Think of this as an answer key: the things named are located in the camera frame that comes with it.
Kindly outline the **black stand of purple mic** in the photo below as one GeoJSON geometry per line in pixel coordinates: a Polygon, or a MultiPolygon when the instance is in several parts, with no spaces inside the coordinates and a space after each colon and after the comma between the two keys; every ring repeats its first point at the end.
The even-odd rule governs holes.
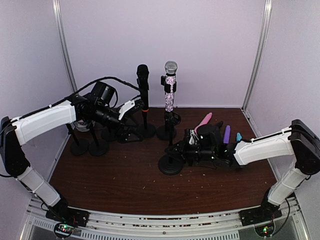
{"type": "Polygon", "coordinates": [[[114,142],[117,140],[117,128],[107,126],[102,130],[100,136],[107,142],[114,142]]]}

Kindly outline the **purple microphone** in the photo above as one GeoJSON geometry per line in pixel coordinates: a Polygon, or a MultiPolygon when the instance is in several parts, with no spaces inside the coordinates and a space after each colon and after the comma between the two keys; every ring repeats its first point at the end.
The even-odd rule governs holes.
{"type": "Polygon", "coordinates": [[[223,135],[223,143],[228,144],[230,141],[230,135],[231,135],[231,126],[227,125],[225,127],[224,135],[223,135]]]}

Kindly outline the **pink microphone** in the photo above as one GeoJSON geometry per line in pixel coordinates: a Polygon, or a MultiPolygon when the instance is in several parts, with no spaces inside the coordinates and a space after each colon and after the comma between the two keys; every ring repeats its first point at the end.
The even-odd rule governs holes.
{"type": "Polygon", "coordinates": [[[209,121],[210,121],[211,118],[212,118],[212,115],[213,115],[213,113],[212,113],[212,112],[209,112],[209,113],[201,120],[201,122],[194,128],[194,132],[197,133],[197,130],[198,130],[199,127],[208,124],[209,121]]]}

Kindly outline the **light blue microphone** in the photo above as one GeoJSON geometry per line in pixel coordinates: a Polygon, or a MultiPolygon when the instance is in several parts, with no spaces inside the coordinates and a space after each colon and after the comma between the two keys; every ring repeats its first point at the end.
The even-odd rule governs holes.
{"type": "Polygon", "coordinates": [[[239,141],[241,141],[241,140],[242,140],[242,135],[238,132],[238,133],[236,134],[236,141],[239,142],[239,141]]]}

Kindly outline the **black stand of blue mic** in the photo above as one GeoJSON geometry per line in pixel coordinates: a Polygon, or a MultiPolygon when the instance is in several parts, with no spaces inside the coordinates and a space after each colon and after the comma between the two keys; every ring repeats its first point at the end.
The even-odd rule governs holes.
{"type": "MultiPolygon", "coordinates": [[[[169,140],[168,146],[173,145],[173,138],[176,136],[175,126],[181,122],[181,116],[173,111],[164,112],[164,125],[156,129],[156,135],[160,140],[169,140]]],[[[165,175],[176,175],[182,168],[183,164],[168,154],[163,155],[158,161],[159,170],[165,175]]]]}

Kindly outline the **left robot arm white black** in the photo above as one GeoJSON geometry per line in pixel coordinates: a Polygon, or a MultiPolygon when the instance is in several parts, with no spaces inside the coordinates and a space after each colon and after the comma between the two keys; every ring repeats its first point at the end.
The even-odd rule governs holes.
{"type": "Polygon", "coordinates": [[[72,211],[63,204],[63,197],[27,160],[22,146],[33,138],[62,125],[77,121],[94,121],[104,126],[124,127],[129,115],[144,107],[141,97],[125,102],[118,111],[109,107],[115,89],[101,81],[84,96],[73,93],[64,99],[23,116],[4,117],[0,123],[0,155],[10,177],[23,183],[61,222],[72,218],[72,211]]]}

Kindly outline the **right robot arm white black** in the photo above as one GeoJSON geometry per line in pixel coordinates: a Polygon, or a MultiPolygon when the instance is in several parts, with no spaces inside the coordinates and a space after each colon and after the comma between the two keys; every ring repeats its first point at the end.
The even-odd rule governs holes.
{"type": "Polygon", "coordinates": [[[167,147],[165,152],[181,162],[212,161],[229,168],[293,156],[289,170],[266,191],[253,213],[261,221],[268,220],[304,180],[320,171],[320,139],[300,119],[278,132],[229,143],[223,141],[220,126],[204,124],[197,130],[186,129],[183,140],[167,147]]]}

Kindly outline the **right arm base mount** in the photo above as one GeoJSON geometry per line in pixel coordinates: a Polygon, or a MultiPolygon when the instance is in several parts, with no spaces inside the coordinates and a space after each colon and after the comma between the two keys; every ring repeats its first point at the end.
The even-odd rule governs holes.
{"type": "Polygon", "coordinates": [[[280,210],[272,212],[269,209],[262,209],[262,207],[245,209],[239,212],[242,226],[254,226],[255,233],[263,238],[271,237],[275,233],[274,220],[282,217],[282,215],[280,210]]]}

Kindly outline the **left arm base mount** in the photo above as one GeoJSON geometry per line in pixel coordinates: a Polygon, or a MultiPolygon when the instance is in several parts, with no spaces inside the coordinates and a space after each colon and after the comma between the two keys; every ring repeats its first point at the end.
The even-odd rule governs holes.
{"type": "Polygon", "coordinates": [[[59,239],[66,239],[70,237],[78,227],[87,226],[89,215],[90,213],[86,210],[68,207],[65,215],[59,214],[53,209],[48,209],[45,217],[57,222],[53,227],[55,236],[59,239]]]}

